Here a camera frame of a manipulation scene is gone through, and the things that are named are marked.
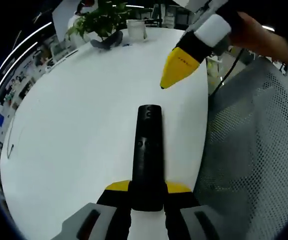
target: white table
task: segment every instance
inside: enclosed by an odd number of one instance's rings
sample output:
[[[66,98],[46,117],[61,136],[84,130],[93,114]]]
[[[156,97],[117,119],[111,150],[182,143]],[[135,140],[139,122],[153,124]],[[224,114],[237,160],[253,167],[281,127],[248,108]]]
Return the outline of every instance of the white table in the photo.
[[[28,239],[54,237],[106,186],[131,179],[140,105],[162,107],[166,179],[194,187],[207,123],[206,65],[162,90],[165,59],[183,32],[147,33],[147,42],[111,51],[82,46],[43,75],[16,111],[14,149],[7,159],[4,143],[0,172],[9,211]]]

